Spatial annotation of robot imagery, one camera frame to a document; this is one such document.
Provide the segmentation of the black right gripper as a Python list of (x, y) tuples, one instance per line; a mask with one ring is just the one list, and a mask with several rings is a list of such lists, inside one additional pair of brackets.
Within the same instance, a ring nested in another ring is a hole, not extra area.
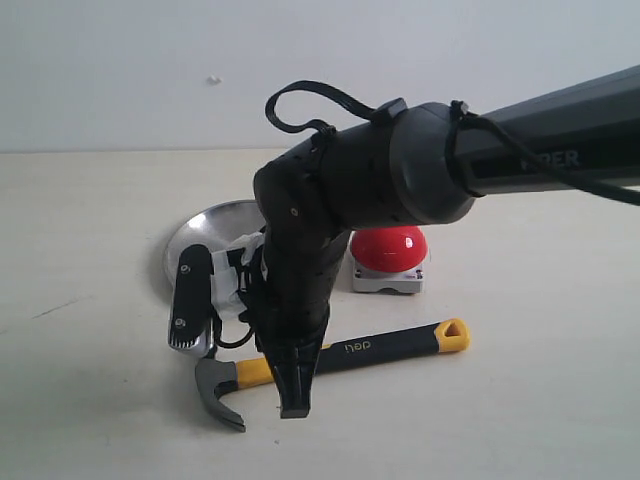
[(341, 231), (304, 251), (282, 231), (265, 228), (265, 305), (256, 333), (280, 398), (281, 419), (303, 419), (330, 315), (330, 297), (350, 233)]

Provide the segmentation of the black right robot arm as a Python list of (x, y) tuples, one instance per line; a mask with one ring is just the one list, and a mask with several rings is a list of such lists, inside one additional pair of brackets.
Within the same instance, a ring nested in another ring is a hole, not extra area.
[(484, 115), (455, 100), (366, 106), (328, 84), (321, 95), (360, 119), (311, 136), (257, 171), (265, 221), (251, 278), (262, 303), (256, 341), (283, 418), (303, 418), (329, 320), (329, 298), (355, 230), (444, 225), (490, 194), (580, 190), (639, 202), (639, 71), (629, 68)]

